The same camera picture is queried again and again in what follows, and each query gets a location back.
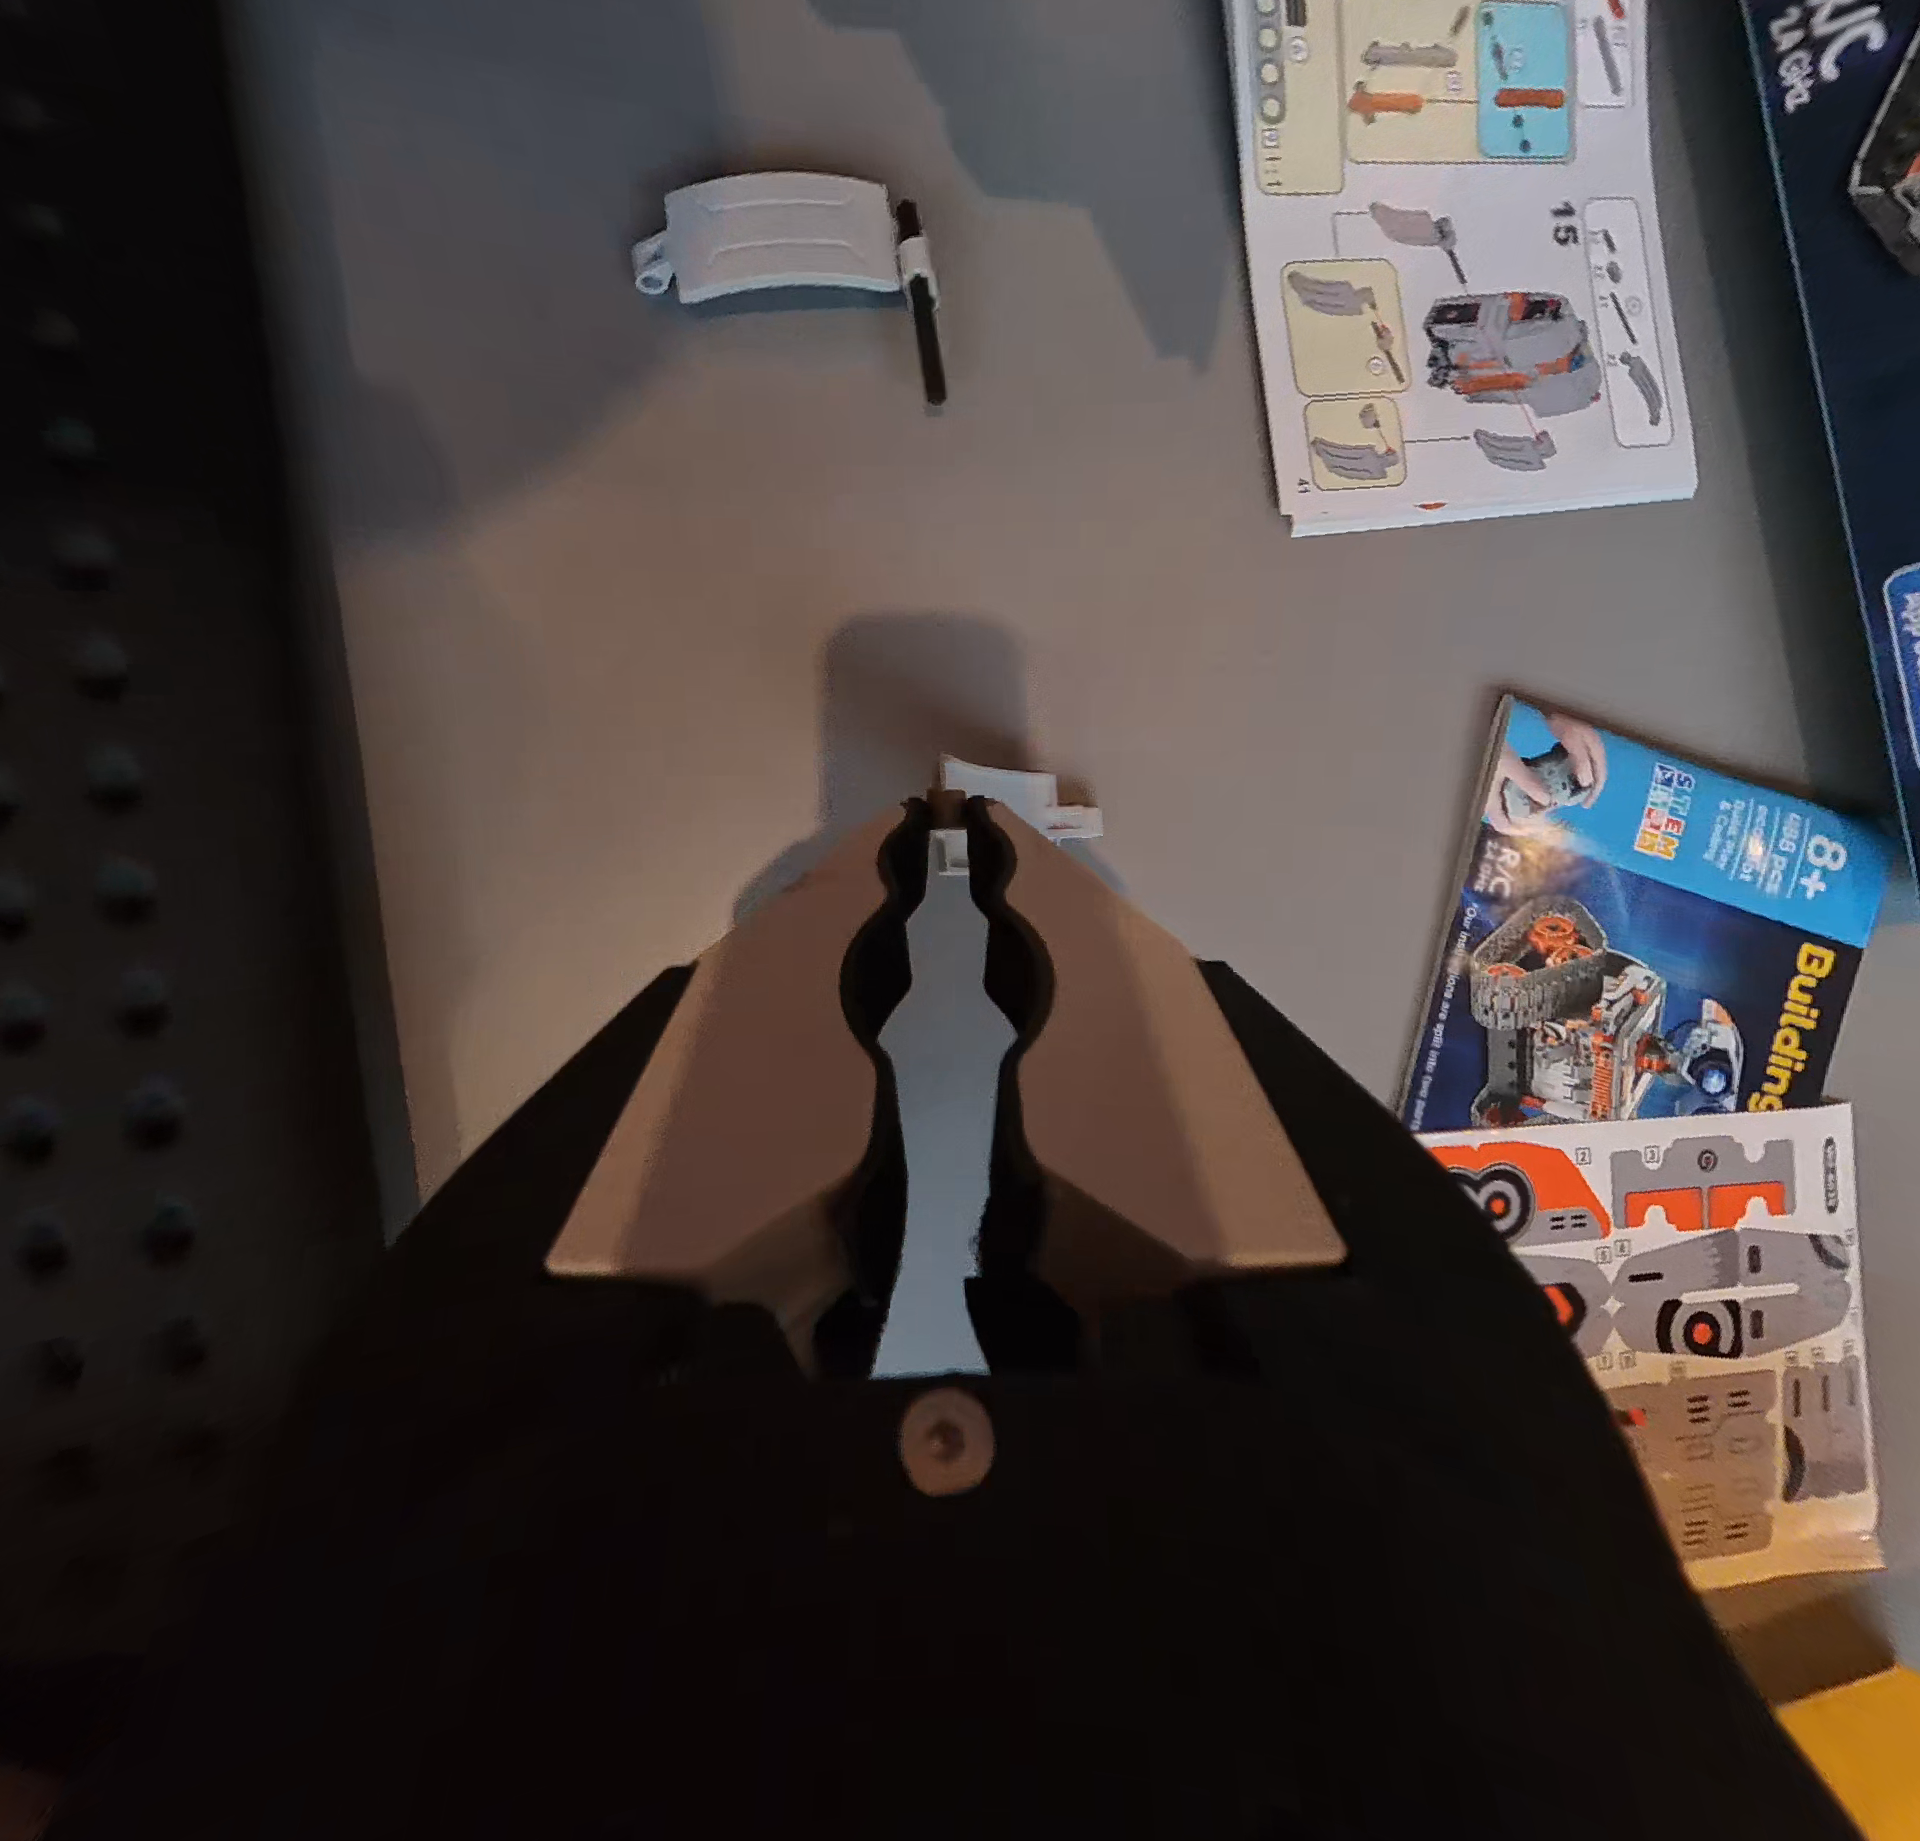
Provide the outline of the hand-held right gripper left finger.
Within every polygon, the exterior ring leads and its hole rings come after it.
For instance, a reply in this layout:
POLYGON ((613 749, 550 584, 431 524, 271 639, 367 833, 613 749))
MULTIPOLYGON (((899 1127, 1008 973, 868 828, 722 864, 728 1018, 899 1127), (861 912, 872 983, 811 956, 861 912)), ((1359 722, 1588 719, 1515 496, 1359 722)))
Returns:
POLYGON ((918 907, 906 801, 706 948, 547 1272, 764 1308, 803 1368, 872 1371, 908 1212, 884 1031, 918 907))

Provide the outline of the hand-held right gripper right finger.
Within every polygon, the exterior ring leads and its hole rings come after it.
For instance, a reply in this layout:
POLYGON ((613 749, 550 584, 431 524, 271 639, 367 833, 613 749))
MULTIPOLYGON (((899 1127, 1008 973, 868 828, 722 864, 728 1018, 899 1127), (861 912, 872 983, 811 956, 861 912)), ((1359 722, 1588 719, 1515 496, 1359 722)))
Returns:
POLYGON ((1082 1364, 1196 1285, 1328 1272, 1343 1235, 1188 946, 1002 803, 973 799, 981 984, 1008 1026, 973 1333, 1082 1364))

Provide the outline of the pale grey curved panel piece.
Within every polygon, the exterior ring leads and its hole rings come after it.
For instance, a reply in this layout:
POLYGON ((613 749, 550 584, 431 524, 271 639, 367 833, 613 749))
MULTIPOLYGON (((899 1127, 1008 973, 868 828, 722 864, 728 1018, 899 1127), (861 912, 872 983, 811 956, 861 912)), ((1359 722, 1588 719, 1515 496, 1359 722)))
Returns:
POLYGON ((1020 853, 1038 839, 1064 848, 1099 843, 1107 833, 1103 811, 1066 801, 1055 775, 997 768, 952 754, 939 758, 925 801, 929 870, 943 878, 964 878, 974 870, 973 803, 992 816, 991 828, 981 833, 992 872, 1012 875, 1020 853))
POLYGON ((749 172, 664 195, 664 225, 633 246, 647 295, 684 303, 746 292, 847 290, 901 293, 925 267, 888 190, 825 172, 749 172))

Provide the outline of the black axle pin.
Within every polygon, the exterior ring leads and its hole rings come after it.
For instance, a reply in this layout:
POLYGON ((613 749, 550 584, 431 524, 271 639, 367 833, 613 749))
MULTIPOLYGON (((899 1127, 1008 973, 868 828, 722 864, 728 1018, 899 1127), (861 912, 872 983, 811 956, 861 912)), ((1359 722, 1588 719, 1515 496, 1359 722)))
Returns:
POLYGON ((933 267, 926 228, 921 206, 914 197, 901 197, 894 209, 896 219, 896 266, 901 290, 906 298, 914 342, 918 352, 925 403, 945 407, 949 403, 949 366, 940 327, 940 282, 933 267))

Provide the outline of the blue booklet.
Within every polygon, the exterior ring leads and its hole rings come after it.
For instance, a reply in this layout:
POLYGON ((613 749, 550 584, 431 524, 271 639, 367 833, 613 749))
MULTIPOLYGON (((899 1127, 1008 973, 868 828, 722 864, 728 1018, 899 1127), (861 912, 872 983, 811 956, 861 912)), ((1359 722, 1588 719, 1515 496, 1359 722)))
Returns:
POLYGON ((1399 1096, 1414 1133, 1820 1106, 1871 820, 1504 694, 1399 1096))

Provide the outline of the orange grey sticker sheet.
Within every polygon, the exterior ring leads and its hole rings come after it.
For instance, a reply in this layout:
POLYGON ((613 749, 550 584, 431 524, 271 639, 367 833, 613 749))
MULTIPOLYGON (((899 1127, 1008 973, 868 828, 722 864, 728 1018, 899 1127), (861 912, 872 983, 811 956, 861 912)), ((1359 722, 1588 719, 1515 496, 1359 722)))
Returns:
POLYGON ((1423 1142, 1578 1348, 1697 1589, 1884 1566, 1852 1104, 1423 1142))

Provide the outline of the black studded mat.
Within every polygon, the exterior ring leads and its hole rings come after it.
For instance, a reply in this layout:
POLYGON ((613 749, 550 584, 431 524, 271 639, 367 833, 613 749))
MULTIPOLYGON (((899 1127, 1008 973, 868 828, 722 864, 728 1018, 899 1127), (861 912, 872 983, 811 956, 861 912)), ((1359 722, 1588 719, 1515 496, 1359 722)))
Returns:
POLYGON ((4 1837, 381 1205, 220 0, 2 0, 4 1837))

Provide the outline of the open instruction manual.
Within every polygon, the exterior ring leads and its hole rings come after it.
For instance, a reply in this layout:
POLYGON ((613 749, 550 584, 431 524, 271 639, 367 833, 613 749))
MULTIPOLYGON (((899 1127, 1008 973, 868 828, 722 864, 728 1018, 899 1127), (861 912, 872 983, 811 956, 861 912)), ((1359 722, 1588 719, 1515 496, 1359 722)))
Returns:
POLYGON ((1220 0, 1293 534, 1695 494, 1646 2, 1220 0))

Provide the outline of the yellow plastic bin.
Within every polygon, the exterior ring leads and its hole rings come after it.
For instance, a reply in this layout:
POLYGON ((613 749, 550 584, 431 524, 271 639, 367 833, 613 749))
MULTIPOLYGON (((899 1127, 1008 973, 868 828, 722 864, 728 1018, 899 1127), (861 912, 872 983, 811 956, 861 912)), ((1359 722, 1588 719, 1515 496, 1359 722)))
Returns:
POLYGON ((1775 1711, 1862 1837, 1919 1839, 1919 1672, 1880 1672, 1775 1711))

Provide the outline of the blue building kit box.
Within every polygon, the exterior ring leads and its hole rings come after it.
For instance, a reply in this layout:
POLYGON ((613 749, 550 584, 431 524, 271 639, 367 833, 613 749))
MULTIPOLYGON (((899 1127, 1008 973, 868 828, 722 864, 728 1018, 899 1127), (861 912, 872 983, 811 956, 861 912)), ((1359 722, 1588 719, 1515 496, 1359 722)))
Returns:
POLYGON ((1908 860, 1919 860, 1919 0, 1740 0, 1908 860))

